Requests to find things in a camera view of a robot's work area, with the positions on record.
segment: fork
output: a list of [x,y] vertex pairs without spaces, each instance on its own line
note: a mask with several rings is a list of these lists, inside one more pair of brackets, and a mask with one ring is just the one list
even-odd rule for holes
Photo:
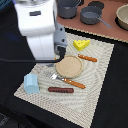
[[79,87],[79,88],[82,88],[82,89],[85,88],[85,85],[83,85],[81,83],[78,83],[78,82],[75,82],[75,81],[72,81],[72,80],[69,80],[69,79],[66,79],[66,78],[62,79],[62,78],[58,77],[55,73],[52,74],[51,72],[47,71],[47,72],[44,72],[44,74],[45,74],[46,77],[49,77],[49,78],[51,78],[53,80],[58,79],[58,80],[61,80],[61,81],[65,82],[65,83],[74,85],[76,87]]

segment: round wooden plate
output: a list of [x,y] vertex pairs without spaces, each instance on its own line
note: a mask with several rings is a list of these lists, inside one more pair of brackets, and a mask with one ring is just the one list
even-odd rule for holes
[[83,71],[81,59],[73,55],[65,55],[63,60],[56,63],[55,67],[63,78],[75,78]]

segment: yellow object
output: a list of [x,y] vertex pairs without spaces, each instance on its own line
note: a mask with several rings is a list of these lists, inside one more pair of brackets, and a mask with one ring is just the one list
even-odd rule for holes
[[84,49],[86,46],[88,46],[90,44],[90,40],[74,40],[73,41],[73,45],[75,46],[75,48],[78,51],[81,51],[82,49]]

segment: knife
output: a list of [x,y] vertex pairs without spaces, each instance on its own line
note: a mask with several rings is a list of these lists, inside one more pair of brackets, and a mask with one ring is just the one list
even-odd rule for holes
[[84,59],[84,60],[89,60],[89,61],[92,61],[92,62],[97,62],[96,58],[84,56],[84,55],[81,55],[81,54],[69,53],[69,52],[66,52],[66,54],[70,54],[70,55],[72,54],[72,55],[78,56],[79,58]]

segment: sausage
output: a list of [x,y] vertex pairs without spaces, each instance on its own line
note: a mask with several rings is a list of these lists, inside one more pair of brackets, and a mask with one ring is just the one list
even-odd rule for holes
[[59,92],[59,93],[73,93],[73,88],[59,88],[59,87],[49,87],[49,92]]

